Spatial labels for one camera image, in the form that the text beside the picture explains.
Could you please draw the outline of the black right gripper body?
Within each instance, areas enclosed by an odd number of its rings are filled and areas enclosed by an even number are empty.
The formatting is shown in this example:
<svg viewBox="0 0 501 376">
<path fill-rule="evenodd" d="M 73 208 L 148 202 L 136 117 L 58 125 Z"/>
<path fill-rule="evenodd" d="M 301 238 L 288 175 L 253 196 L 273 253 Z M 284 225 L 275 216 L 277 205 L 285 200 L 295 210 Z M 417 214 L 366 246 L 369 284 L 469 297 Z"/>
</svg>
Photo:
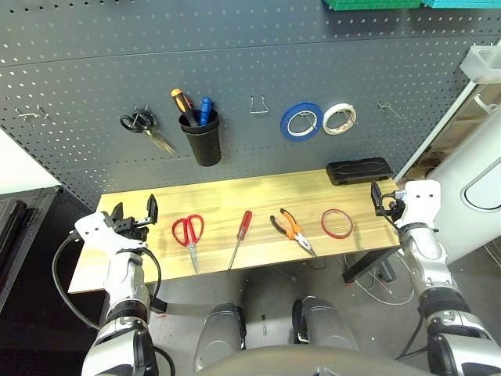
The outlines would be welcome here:
<svg viewBox="0 0 501 376">
<path fill-rule="evenodd" d="M 404 193 L 401 190 L 393 191 L 392 193 L 385 193 L 382 195 L 382 201 L 391 199 L 388 208 L 382 205 L 383 217 L 393 226 L 396 227 L 396 220 L 399 220 L 404 212 L 405 203 L 403 200 Z"/>
</svg>

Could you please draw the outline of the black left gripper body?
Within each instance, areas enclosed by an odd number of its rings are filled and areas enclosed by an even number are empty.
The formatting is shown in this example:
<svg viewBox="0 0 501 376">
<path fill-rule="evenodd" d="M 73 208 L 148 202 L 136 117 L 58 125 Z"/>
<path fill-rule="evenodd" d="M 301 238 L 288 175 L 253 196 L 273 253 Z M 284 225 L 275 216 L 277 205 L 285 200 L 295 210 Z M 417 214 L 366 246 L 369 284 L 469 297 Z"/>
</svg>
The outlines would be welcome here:
<svg viewBox="0 0 501 376">
<path fill-rule="evenodd" d="M 135 244 L 146 242 L 147 234 L 149 232 L 149 218 L 135 219 L 130 216 L 126 219 L 118 218 L 116 215 L 109 215 L 104 213 L 104 222 L 108 227 L 114 231 L 114 235 L 108 235 L 105 239 L 105 251 L 120 251 L 122 249 L 134 249 L 135 245 L 128 246 L 129 241 Z"/>
</svg>

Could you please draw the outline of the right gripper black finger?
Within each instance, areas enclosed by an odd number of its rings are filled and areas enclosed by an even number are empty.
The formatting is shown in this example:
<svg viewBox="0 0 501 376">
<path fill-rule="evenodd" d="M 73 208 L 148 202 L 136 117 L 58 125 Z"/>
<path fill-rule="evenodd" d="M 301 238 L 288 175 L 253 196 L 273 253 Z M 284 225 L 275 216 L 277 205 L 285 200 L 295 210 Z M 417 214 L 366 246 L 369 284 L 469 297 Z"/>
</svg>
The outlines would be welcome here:
<svg viewBox="0 0 501 376">
<path fill-rule="evenodd" d="M 382 216 L 383 215 L 383 207 L 381 204 L 381 191 L 380 187 L 378 186 L 377 182 L 372 181 L 371 182 L 371 199 L 373 202 L 373 206 L 375 209 L 375 214 L 376 216 Z"/>
</svg>

